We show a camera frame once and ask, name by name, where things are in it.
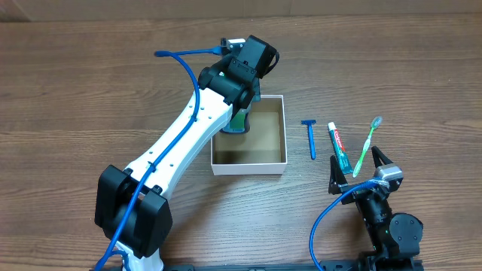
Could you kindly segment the blue disposable razor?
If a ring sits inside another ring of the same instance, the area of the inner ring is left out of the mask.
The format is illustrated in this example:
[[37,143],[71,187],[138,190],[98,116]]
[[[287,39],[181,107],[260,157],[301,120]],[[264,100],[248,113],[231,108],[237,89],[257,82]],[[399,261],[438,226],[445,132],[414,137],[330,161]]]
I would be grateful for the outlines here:
[[311,156],[311,159],[314,160],[316,159],[316,147],[315,147],[314,134],[313,134],[313,124],[315,124],[316,121],[302,120],[301,123],[307,126],[307,134],[308,134],[308,140],[310,144],[310,156]]

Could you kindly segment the green red toothpaste tube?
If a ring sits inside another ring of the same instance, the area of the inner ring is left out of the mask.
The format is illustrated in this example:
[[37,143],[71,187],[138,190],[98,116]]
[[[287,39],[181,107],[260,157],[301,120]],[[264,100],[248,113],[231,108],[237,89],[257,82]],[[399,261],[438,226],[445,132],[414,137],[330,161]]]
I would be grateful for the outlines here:
[[346,149],[340,137],[340,133],[334,122],[328,123],[328,132],[334,146],[335,156],[343,174],[353,173],[353,168],[346,154]]

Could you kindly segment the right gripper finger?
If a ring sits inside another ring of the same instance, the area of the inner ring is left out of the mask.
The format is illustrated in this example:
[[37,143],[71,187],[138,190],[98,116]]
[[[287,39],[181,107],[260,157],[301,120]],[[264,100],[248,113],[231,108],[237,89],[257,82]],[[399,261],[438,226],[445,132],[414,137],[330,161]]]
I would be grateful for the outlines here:
[[345,192],[348,184],[335,155],[330,157],[330,170],[328,192],[333,195]]
[[392,164],[392,161],[377,146],[373,146],[371,151],[376,168]]

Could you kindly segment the green clear toothbrush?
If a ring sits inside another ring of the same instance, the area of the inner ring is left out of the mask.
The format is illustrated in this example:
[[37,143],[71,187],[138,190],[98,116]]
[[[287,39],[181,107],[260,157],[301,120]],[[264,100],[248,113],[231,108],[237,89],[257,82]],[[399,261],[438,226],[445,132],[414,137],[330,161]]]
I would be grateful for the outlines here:
[[372,122],[371,122],[371,129],[370,129],[370,132],[368,133],[368,136],[365,140],[365,143],[363,145],[363,148],[362,148],[362,151],[361,151],[361,154],[360,154],[360,157],[355,165],[355,168],[353,169],[353,173],[352,173],[352,176],[353,178],[356,178],[357,175],[359,174],[361,168],[362,168],[362,164],[363,164],[363,161],[364,161],[364,158],[365,158],[365,155],[368,151],[368,148],[370,147],[371,145],[371,138],[372,138],[372,135],[374,133],[374,131],[381,125],[381,123],[383,122],[383,117],[382,116],[377,116],[375,117]]

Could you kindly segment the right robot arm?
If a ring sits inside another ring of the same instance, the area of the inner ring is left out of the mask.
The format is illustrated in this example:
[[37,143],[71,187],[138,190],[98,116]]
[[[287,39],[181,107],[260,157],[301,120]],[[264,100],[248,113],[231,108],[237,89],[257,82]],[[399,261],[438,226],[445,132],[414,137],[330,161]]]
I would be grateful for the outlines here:
[[423,223],[408,213],[394,213],[389,206],[389,195],[399,189],[403,172],[376,146],[371,148],[374,158],[374,179],[384,181],[372,188],[349,192],[348,184],[336,157],[331,157],[331,175],[328,192],[342,194],[343,205],[356,204],[365,223],[373,249],[363,251],[355,260],[324,260],[326,270],[422,270],[419,243],[423,237]]

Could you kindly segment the clear soap pump bottle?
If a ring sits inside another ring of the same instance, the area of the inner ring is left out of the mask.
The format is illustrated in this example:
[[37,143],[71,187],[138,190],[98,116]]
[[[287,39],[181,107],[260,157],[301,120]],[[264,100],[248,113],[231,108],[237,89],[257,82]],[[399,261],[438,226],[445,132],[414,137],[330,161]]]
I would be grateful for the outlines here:
[[231,121],[221,129],[221,132],[227,134],[244,134],[249,130],[249,109],[240,109]]

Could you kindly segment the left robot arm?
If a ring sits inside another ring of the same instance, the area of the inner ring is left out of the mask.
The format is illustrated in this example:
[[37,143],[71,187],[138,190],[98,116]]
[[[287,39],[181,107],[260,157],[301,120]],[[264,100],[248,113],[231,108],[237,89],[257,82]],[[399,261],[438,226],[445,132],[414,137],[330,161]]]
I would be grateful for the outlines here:
[[253,35],[222,39],[208,53],[220,60],[195,75],[187,51],[158,50],[177,60],[194,87],[192,97],[163,135],[124,169],[108,166],[100,175],[95,224],[110,243],[97,261],[102,270],[119,255],[123,270],[162,270],[159,249],[172,228],[169,199],[204,145],[260,98],[260,80],[279,61],[275,47]]

